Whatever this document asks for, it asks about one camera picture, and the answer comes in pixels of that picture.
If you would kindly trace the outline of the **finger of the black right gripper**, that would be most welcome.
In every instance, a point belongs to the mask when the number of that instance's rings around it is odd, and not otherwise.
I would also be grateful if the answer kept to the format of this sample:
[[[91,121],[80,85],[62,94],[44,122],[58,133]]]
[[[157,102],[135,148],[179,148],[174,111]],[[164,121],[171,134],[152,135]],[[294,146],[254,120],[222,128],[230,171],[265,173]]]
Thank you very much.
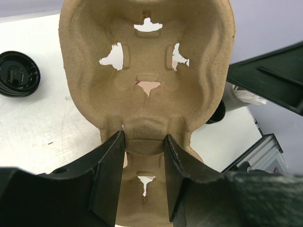
[[[303,114],[303,43],[231,64],[227,81]]]

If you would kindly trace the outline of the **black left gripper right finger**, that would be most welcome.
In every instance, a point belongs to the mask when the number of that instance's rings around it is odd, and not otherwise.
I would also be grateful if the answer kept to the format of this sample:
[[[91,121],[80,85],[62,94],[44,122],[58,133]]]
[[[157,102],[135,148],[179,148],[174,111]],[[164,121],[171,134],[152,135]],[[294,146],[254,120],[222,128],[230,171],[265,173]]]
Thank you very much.
[[[175,227],[300,227],[303,178],[252,170],[220,173],[164,140],[169,220]]]

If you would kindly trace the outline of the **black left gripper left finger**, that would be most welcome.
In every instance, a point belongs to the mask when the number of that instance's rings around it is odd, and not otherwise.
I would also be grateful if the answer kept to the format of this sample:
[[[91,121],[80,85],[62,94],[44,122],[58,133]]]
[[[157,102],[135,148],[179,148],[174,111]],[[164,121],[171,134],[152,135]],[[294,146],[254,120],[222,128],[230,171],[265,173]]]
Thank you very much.
[[[125,135],[50,174],[0,170],[3,227],[113,227],[125,158]]]

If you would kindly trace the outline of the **pink cream paper bag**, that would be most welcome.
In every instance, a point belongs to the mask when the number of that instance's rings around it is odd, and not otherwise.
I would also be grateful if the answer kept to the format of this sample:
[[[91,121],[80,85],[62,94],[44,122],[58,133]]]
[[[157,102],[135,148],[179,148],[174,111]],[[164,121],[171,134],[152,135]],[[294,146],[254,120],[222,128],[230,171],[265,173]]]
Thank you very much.
[[[185,64],[189,67],[190,59],[183,57],[179,53],[179,43],[176,43],[172,52],[172,68],[175,72],[177,72],[178,64]],[[136,81],[135,85],[138,85],[143,89],[147,96],[150,95],[151,90],[159,87],[161,85],[160,82],[156,81]]]

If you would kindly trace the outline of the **grey cylindrical utensil holder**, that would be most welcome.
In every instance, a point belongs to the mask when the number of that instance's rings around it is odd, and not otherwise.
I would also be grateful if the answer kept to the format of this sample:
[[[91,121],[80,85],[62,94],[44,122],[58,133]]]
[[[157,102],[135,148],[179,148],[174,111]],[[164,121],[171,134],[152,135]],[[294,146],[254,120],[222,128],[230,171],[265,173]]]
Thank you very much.
[[[223,98],[227,112],[248,105],[265,105],[267,100],[229,82],[225,83]]]

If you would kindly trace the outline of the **stack of black cup lids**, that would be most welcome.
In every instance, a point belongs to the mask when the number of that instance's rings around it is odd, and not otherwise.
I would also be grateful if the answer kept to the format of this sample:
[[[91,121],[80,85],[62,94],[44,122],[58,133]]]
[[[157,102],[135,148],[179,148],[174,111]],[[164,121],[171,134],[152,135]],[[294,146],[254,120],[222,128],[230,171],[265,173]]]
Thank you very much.
[[[41,74],[27,55],[7,51],[0,54],[0,93],[7,97],[26,97],[38,89]]]

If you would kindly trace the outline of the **aluminium frame rail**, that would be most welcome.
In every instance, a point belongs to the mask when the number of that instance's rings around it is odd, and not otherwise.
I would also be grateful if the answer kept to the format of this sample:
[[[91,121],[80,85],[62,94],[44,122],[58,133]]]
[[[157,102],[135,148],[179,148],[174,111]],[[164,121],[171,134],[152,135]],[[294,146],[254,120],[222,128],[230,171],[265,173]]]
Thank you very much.
[[[274,134],[262,136],[254,145],[227,166],[228,171],[249,172],[261,170],[286,175],[290,170],[283,158],[283,150]]]

